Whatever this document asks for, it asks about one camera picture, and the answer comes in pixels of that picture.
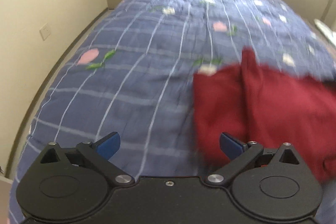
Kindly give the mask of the beige wall socket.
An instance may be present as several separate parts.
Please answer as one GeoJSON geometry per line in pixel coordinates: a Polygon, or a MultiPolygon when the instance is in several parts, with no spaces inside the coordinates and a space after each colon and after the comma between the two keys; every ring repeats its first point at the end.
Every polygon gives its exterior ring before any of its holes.
{"type": "Polygon", "coordinates": [[[39,30],[42,40],[45,41],[51,35],[51,28],[48,23],[46,23],[42,28],[39,30]]]}

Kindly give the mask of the blue checked floral quilt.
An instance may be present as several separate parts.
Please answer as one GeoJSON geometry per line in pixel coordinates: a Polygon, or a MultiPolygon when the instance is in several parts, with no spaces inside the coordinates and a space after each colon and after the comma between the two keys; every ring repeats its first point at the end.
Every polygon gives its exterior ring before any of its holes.
{"type": "Polygon", "coordinates": [[[242,61],[333,80],[325,44],[282,0],[124,0],[56,76],[33,118],[9,203],[11,223],[335,223],[335,179],[320,182],[294,145],[264,147],[228,186],[205,178],[195,73],[242,61]],[[76,151],[117,132],[110,185],[76,151]]]}

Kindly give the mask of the red knit sweater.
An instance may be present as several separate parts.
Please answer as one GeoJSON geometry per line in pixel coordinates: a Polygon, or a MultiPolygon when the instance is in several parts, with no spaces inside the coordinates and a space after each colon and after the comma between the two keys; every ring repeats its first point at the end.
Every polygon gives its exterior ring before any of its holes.
{"type": "Polygon", "coordinates": [[[256,61],[249,48],[239,64],[208,76],[195,73],[194,122],[205,162],[228,163],[220,135],[267,148],[294,145],[315,178],[335,178],[335,82],[294,77],[256,61]]]}

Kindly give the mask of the light patterned pillow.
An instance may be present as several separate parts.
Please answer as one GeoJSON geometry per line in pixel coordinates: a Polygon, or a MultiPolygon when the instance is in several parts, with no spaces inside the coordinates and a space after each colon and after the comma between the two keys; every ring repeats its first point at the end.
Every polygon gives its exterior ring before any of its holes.
{"type": "Polygon", "coordinates": [[[324,24],[319,19],[314,20],[314,25],[319,30],[321,34],[327,39],[327,41],[333,46],[336,47],[336,36],[335,31],[332,31],[326,24],[324,24]]]}

